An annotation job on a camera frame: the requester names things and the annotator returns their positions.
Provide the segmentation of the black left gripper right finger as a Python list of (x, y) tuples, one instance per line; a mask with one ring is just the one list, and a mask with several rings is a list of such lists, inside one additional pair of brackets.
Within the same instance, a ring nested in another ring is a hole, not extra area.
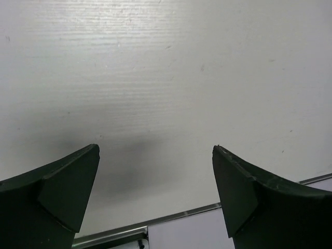
[(213, 148), (213, 171), (235, 248), (331, 248), (331, 192), (289, 181)]

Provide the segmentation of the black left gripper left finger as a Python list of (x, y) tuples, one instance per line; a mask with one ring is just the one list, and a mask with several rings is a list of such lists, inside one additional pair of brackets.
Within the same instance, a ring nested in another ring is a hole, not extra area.
[(71, 248), (100, 161), (90, 144), (1, 181), (1, 248)]

